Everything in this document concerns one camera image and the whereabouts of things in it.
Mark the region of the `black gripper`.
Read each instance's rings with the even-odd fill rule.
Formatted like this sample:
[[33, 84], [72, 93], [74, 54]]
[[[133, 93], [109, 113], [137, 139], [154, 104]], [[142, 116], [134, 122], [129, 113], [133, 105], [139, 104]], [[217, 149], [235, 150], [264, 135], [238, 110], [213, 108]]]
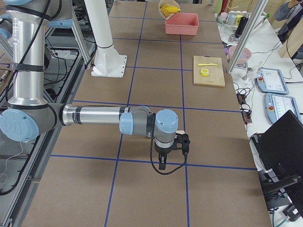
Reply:
[[167, 155], [173, 150], [181, 150], [182, 155], [187, 159], [189, 154], [190, 140], [187, 134], [176, 133], [175, 138], [171, 142], [160, 142], [155, 138], [155, 150], [159, 154], [159, 170], [166, 169]]

